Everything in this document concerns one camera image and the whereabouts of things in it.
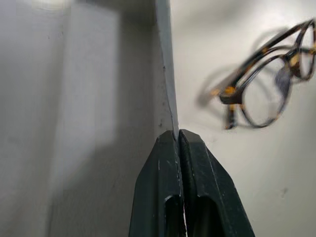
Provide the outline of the tortoiseshell glasses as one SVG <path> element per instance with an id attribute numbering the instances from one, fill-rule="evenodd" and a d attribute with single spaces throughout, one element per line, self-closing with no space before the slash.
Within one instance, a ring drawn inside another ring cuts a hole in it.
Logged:
<path id="1" fill-rule="evenodd" d="M 293 83 L 316 71 L 316 19 L 285 30 L 258 48 L 210 91 L 227 106 L 225 128 L 237 124 L 240 109 L 252 128 L 264 128 L 284 111 Z"/>

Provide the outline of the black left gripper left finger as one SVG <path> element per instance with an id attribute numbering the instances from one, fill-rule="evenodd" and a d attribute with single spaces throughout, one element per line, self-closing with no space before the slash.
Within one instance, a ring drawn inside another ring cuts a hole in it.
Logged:
<path id="1" fill-rule="evenodd" d="M 183 205 L 178 143 L 166 131 L 137 177 L 128 237 L 185 237 Z"/>

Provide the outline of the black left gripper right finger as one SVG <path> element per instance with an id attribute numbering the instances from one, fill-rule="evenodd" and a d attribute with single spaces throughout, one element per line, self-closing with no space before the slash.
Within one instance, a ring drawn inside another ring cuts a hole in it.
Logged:
<path id="1" fill-rule="evenodd" d="M 255 237 L 228 172 L 201 137 L 179 131 L 188 237 Z"/>

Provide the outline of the white box lid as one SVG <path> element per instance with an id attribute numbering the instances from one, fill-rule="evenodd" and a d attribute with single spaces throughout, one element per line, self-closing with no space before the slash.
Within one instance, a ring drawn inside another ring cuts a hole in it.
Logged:
<path id="1" fill-rule="evenodd" d="M 170 0 L 0 0 L 0 237 L 128 237 L 177 127 Z"/>

